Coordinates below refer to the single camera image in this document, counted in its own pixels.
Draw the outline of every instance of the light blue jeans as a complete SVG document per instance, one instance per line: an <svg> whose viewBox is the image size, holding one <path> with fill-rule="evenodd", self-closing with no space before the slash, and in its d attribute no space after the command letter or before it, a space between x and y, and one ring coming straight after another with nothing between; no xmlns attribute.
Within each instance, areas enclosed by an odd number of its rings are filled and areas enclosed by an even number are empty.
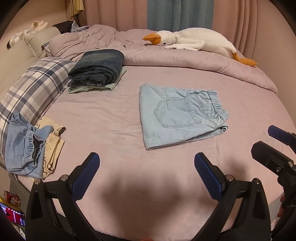
<svg viewBox="0 0 296 241"><path fill-rule="evenodd" d="M7 132L5 165L9 172L43 179L45 140L52 126L38 129L20 113L13 114Z"/></svg>
<svg viewBox="0 0 296 241"><path fill-rule="evenodd" d="M140 112L147 150L192 142L225 132L228 112L217 91L140 86Z"/></svg>

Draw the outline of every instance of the stuffed animal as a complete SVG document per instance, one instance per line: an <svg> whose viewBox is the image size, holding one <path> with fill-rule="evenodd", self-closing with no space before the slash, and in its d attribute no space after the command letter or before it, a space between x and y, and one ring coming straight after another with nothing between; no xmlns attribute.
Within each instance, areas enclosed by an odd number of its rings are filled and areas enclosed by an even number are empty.
<svg viewBox="0 0 296 241"><path fill-rule="evenodd" d="M242 64L255 67L257 63L248 58L240 58L231 42L222 34L207 28L187 28L179 32L166 30L146 35L143 40L165 49L203 50L233 58Z"/></svg>
<svg viewBox="0 0 296 241"><path fill-rule="evenodd" d="M17 42L26 38L30 34L33 34L37 31L40 31L40 30L45 29L47 27L48 27L48 22L35 21L34 23L31 24L30 28L27 28L24 31L18 32L15 35L13 35L7 44L7 48L13 47Z"/></svg>

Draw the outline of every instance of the folded yellow clothing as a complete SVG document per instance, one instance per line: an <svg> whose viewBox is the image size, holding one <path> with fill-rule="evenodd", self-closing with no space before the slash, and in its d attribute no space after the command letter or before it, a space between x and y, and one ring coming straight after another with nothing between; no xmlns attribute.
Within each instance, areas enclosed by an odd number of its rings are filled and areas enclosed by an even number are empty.
<svg viewBox="0 0 296 241"><path fill-rule="evenodd" d="M65 131L65 127L59 123L53 121L47 116L40 118L35 127L42 128L44 126L51 125L53 127L53 132L49 134L45 142L45 153L43 162L43 178L48 177L52 174L57 166L57 159L61 153L64 140L59 136Z"/></svg>

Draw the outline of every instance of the light green garment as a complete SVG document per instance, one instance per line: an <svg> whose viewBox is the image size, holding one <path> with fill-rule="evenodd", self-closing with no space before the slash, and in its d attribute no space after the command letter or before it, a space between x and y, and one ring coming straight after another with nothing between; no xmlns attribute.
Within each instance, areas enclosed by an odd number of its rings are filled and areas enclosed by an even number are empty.
<svg viewBox="0 0 296 241"><path fill-rule="evenodd" d="M115 88L115 86L117 85L117 83L120 81L121 77L123 76L123 74L125 72L126 72L126 67L122 67L118 78L112 84L102 85L102 86L82 85L82 86L78 86L78 87L74 87L74 88L69 87L68 92L69 92L69 94L72 94L72 93L79 93L79 92L88 92L88 91L90 91L92 89L100 89L100 90L112 91Z"/></svg>

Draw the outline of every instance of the orange beak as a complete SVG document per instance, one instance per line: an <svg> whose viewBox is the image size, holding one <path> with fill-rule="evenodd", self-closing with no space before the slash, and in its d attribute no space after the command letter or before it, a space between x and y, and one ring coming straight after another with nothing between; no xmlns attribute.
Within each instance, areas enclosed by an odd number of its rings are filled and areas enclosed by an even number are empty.
<svg viewBox="0 0 296 241"><path fill-rule="evenodd" d="M148 34L144 38L145 41L150 41L153 45L158 45L161 42L161 36L159 34Z"/></svg>

